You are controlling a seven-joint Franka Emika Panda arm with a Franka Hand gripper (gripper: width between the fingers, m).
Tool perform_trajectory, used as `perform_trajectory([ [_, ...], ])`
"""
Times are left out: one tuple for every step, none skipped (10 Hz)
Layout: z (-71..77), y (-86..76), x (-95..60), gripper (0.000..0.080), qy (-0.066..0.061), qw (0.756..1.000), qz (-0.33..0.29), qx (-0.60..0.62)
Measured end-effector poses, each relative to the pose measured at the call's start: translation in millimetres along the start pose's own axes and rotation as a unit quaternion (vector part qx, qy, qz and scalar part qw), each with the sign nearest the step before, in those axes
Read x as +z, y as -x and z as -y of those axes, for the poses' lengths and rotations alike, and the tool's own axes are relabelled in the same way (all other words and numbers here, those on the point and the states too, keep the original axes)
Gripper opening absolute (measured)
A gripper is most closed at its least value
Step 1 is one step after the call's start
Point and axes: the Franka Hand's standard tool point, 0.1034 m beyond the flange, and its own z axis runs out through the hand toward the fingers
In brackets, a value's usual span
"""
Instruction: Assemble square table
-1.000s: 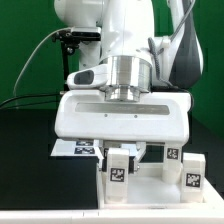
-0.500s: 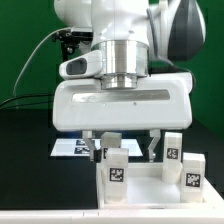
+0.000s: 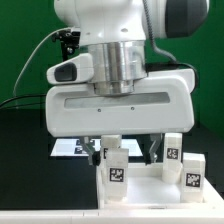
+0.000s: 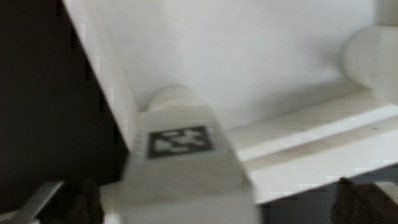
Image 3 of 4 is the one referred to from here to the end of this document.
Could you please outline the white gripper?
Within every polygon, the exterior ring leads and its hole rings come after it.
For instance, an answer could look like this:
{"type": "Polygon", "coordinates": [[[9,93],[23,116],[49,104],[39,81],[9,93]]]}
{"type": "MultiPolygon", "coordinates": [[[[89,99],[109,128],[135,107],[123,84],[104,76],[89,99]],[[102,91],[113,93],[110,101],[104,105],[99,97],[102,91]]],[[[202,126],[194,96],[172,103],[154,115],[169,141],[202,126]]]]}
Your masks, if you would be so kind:
{"type": "MultiPolygon", "coordinates": [[[[194,125],[191,68],[146,72],[143,66],[113,64],[84,53],[50,67],[46,123],[55,137],[151,134],[146,164],[155,163],[166,132],[187,132],[194,125]]],[[[89,164],[100,152],[90,137],[80,137],[89,164]]]]}

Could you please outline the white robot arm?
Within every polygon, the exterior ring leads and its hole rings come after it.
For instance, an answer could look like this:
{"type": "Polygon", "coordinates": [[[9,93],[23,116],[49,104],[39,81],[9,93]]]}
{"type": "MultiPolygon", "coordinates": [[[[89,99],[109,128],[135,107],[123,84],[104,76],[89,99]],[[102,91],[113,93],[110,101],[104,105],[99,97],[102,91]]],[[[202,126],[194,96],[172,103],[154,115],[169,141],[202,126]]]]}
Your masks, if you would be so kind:
{"type": "Polygon", "coordinates": [[[186,37],[206,20],[209,0],[54,0],[57,16],[79,32],[81,53],[47,71],[48,131],[89,141],[102,135],[184,133],[194,124],[196,72],[171,57],[147,64],[145,42],[186,37]]]}

